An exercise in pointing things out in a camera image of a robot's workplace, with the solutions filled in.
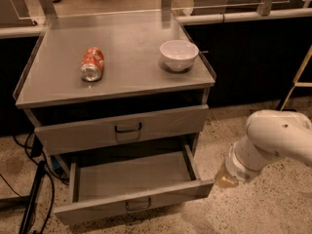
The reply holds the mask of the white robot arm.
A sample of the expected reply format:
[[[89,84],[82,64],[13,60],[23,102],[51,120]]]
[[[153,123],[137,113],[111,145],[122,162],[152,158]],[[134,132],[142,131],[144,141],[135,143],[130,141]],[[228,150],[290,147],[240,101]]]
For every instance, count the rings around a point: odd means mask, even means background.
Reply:
[[[251,182],[266,166],[285,157],[312,166],[312,123],[304,114],[259,110],[248,118],[245,130],[225,155],[214,177],[217,186]]]

